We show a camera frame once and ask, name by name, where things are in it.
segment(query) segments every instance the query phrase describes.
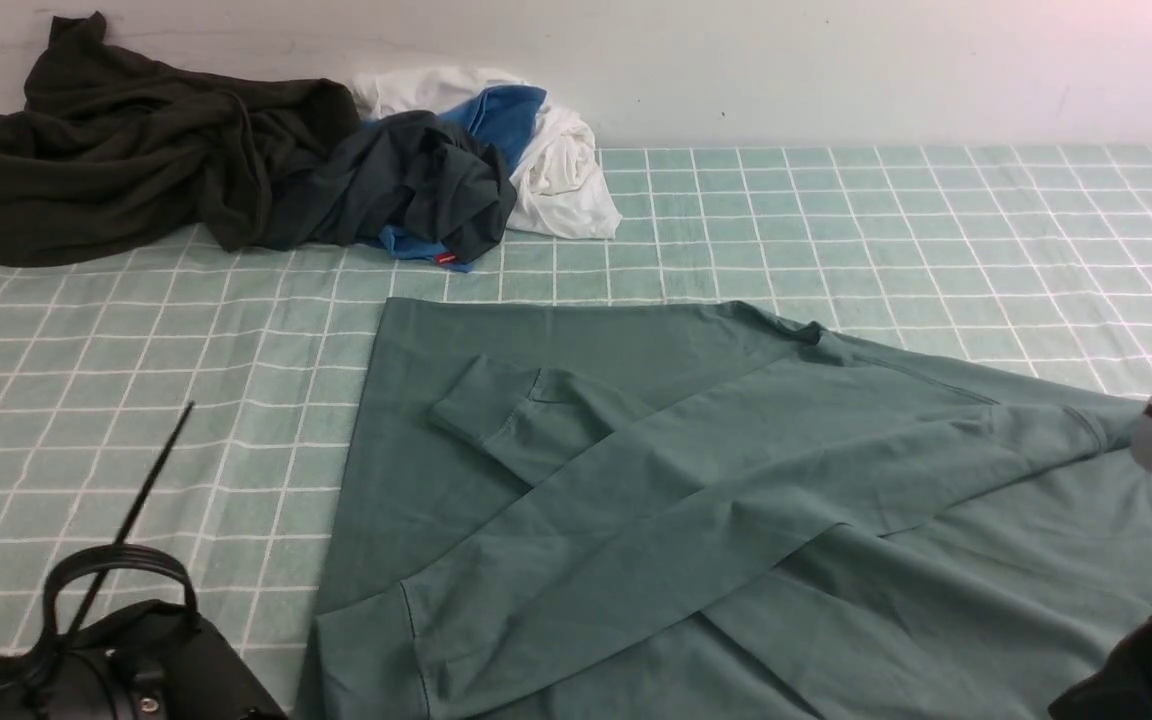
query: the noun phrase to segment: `camera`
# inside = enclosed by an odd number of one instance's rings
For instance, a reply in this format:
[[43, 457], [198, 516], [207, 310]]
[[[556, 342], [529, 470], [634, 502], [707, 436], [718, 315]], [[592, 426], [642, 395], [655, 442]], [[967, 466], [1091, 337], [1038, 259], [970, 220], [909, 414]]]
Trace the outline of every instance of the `camera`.
[[[150, 470], [114, 543], [59, 561], [41, 585], [41, 631], [23, 655], [0, 655], [0, 720], [287, 720], [238, 653], [199, 612], [182, 562], [127, 543], [191, 404]], [[136, 602], [84, 628], [111, 570], [174, 579], [182, 602]], [[67, 632], [56, 601], [93, 575]]]

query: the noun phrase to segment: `black strap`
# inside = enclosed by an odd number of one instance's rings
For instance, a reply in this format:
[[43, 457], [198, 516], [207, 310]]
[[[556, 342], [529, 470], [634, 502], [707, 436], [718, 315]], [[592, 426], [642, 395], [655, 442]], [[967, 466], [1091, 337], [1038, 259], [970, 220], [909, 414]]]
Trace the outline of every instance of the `black strap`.
[[22, 655], [20, 679], [35, 687], [50, 675], [52, 664], [59, 662], [63, 643], [59, 634], [56, 600], [60, 591], [75, 579], [108, 570], [143, 570], [174, 579], [184, 589], [184, 609], [189, 623], [197, 626], [198, 598], [189, 573], [175, 558], [160, 550], [139, 544], [101, 544], [78, 551], [58, 562], [41, 583], [41, 632], [38, 641]]

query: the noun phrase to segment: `bed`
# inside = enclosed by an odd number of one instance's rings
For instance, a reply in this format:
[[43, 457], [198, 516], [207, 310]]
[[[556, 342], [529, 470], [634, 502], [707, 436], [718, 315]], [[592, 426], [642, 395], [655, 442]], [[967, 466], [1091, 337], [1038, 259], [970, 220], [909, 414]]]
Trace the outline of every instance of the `bed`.
[[[107, 541], [188, 397], [134, 533], [285, 705], [389, 296], [744, 300], [908, 350], [1152, 392], [1152, 146], [604, 150], [616, 240], [508, 234], [470, 274], [380, 251], [227, 255], [197, 228], [0, 268], [0, 652], [41, 578]], [[97, 611], [164, 592], [120, 575]], [[76, 605], [79, 590], [65, 597]]]

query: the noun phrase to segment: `white cloth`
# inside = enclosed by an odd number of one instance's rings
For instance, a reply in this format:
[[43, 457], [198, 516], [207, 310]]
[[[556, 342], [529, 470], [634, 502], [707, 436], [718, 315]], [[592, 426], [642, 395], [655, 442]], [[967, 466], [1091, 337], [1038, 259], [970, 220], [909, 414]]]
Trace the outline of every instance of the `white cloth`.
[[[407, 109], [445, 113], [485, 88], [532, 85], [493, 68], [445, 67], [361, 73], [353, 90], [367, 118], [387, 118]], [[594, 131], [575, 109], [545, 97], [536, 128], [518, 167], [509, 176], [518, 202], [508, 227], [562, 238], [616, 236], [621, 214], [607, 190], [594, 153]]]

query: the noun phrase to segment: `white wall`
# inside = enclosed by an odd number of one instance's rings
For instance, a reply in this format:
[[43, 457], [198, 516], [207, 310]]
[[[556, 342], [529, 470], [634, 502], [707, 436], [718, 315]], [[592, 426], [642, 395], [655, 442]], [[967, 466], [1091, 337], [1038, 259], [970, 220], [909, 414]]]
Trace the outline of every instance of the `white wall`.
[[0, 111], [94, 8], [212, 73], [498, 65], [604, 145], [1152, 141], [1152, 0], [0, 0]]

